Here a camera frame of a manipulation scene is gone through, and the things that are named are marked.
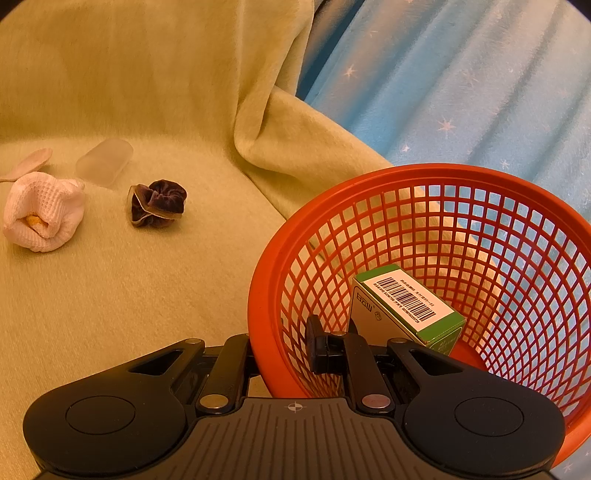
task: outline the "barcode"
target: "barcode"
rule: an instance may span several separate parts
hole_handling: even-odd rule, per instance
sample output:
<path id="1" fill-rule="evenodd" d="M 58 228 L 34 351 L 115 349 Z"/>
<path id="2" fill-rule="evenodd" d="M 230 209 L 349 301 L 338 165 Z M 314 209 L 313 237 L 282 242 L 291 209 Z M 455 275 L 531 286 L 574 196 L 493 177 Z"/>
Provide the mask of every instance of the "barcode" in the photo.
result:
<path id="1" fill-rule="evenodd" d="M 384 292 L 392 300 L 400 304 L 407 313 L 415 317 L 419 322 L 424 322 L 435 315 L 435 312 L 431 308 L 416 298 L 412 292 L 408 291 L 406 287 L 402 286 L 392 277 L 380 280 L 376 282 L 376 285 L 382 287 Z"/>

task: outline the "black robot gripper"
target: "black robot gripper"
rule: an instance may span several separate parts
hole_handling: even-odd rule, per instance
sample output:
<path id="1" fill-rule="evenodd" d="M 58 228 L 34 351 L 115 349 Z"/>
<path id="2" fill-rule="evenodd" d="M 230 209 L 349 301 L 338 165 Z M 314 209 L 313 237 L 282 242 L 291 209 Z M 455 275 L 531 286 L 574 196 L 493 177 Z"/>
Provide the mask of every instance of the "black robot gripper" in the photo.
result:
<path id="1" fill-rule="evenodd" d="M 306 341 L 341 396 L 247 397 L 247 335 L 185 340 L 48 392 L 23 422 L 39 480 L 553 478 L 564 421 L 535 391 L 407 340 L 324 333 L 315 316 Z"/>

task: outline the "beige cloth surface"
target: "beige cloth surface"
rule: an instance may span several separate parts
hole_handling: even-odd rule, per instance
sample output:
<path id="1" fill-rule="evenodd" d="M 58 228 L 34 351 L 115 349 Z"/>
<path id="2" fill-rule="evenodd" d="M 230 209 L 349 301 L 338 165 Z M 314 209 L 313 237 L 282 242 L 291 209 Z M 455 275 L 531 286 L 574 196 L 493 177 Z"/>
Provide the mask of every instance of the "beige cloth surface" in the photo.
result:
<path id="1" fill-rule="evenodd" d="M 293 93 L 313 0 L 25 0 L 0 23 L 0 171 L 36 148 L 74 175 L 104 138 L 134 157 L 86 186 L 73 239 L 34 254 L 0 237 L 0 478 L 37 472 L 22 417 L 43 392 L 198 336 L 246 330 L 274 232 L 334 184 L 388 166 Z M 126 195 L 188 192 L 169 229 L 135 229 Z M 10 184 L 0 184 L 0 207 Z"/>

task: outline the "box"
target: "box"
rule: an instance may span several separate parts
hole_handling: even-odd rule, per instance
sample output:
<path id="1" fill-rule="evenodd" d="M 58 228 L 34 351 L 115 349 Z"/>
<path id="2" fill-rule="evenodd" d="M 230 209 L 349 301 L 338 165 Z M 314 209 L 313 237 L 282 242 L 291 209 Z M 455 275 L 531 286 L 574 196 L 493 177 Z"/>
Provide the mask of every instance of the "box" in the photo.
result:
<path id="1" fill-rule="evenodd" d="M 449 355 L 466 319 L 397 265 L 353 279 L 349 318 L 370 345 L 407 338 Z"/>

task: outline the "wooden spoon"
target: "wooden spoon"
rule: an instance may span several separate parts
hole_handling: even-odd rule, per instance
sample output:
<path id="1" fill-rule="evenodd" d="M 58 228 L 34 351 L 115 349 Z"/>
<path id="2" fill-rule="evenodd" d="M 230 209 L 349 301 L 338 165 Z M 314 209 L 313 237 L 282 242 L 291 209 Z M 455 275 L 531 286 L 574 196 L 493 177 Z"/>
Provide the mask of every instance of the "wooden spoon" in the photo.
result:
<path id="1" fill-rule="evenodd" d="M 39 170 L 47 160 L 51 158 L 53 150 L 51 148 L 42 148 L 30 154 L 22 162 L 17 164 L 4 177 L 0 177 L 0 182 L 3 181 L 17 181 L 23 175 Z"/>

